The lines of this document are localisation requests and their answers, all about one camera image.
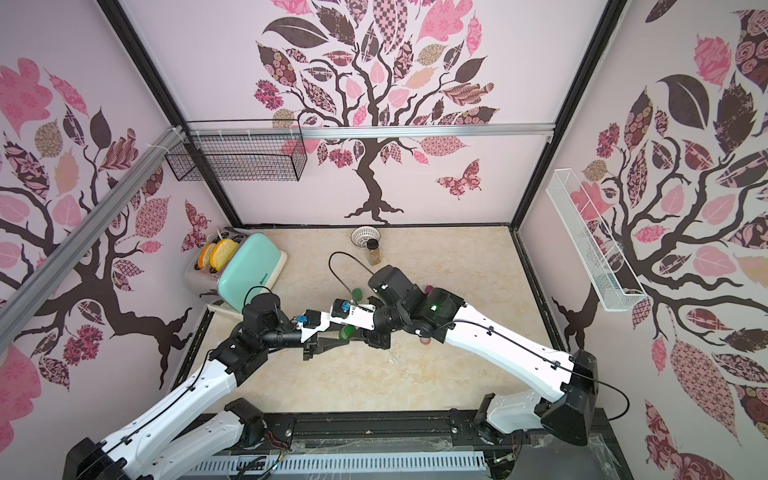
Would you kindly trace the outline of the mint green toaster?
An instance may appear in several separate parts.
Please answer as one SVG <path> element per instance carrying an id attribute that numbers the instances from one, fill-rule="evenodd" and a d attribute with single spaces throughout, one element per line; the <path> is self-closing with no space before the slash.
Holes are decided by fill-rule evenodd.
<path id="1" fill-rule="evenodd" d="M 254 296 L 274 286 L 287 259 L 287 253 L 263 233 L 249 235 L 220 275 L 219 296 L 241 312 Z"/>

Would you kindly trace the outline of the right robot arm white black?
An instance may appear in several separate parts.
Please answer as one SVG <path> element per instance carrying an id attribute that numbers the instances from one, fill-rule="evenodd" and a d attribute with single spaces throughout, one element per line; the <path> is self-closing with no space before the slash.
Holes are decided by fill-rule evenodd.
<path id="1" fill-rule="evenodd" d="M 528 387 L 490 395 L 479 410 L 483 427 L 500 434 L 543 429 L 569 444 L 587 444 L 599 391 L 594 355 L 538 344 L 448 290 L 423 291 L 391 265 L 375 272 L 368 286 L 370 303 L 337 299 L 321 313 L 322 326 L 350 325 L 365 337 L 381 338 L 403 331 L 477 355 Z"/>

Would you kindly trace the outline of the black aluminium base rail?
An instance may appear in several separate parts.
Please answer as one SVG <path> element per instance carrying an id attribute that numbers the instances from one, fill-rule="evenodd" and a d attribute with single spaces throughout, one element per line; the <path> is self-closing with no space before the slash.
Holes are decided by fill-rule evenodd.
<path id="1" fill-rule="evenodd" d="M 215 454 L 233 452 L 244 454 L 266 452 L 289 447 L 347 446 L 362 440 L 446 440 L 452 447 L 473 447 L 485 451 L 511 451 L 534 438 L 550 434 L 575 446 L 585 446 L 592 421 L 598 428 L 607 425 L 607 418 L 598 409 L 587 417 L 564 428 L 550 426 L 515 427 L 503 433 L 490 424 L 488 406 L 478 410 L 328 412 L 328 413 L 266 413 L 257 416 L 249 426 L 214 446 L 213 430 L 204 426 L 213 419 L 202 414 L 177 436 L 179 440 L 195 435 L 202 445 L 213 448 Z"/>

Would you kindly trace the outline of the spice jar with black cap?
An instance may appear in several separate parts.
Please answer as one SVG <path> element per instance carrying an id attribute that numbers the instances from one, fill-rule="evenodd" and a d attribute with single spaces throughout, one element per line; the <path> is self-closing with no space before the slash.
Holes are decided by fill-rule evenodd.
<path id="1" fill-rule="evenodd" d="M 381 263 L 381 250 L 380 243 L 377 239 L 371 238 L 366 241 L 366 249 L 368 253 L 368 260 L 372 266 L 376 266 Z"/>

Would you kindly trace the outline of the black white patterned bowl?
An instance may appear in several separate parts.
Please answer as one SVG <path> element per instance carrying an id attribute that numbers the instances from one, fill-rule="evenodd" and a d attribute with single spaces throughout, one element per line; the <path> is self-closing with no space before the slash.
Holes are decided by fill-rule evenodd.
<path id="1" fill-rule="evenodd" d="M 366 249 L 370 240 L 379 241 L 381 234 L 378 229 L 372 226 L 360 226 L 354 229 L 350 234 L 352 244 L 360 249 Z"/>

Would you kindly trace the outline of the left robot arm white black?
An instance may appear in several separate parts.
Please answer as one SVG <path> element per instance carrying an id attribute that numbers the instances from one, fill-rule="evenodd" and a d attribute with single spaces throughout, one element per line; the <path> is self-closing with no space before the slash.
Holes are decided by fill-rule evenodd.
<path id="1" fill-rule="evenodd" d="M 268 431 L 263 412 L 244 398 L 229 402 L 203 425 L 191 423 L 234 392 L 268 360 L 273 350 L 318 350 L 322 332 L 356 311 L 337 299 L 330 311 L 308 310 L 289 319 L 280 298 L 266 290 L 247 301 L 242 321 L 206 354 L 184 383 L 125 427 L 100 442 L 85 438 L 67 453 L 66 479 L 177 479 L 198 462 L 229 447 L 281 441 Z"/>

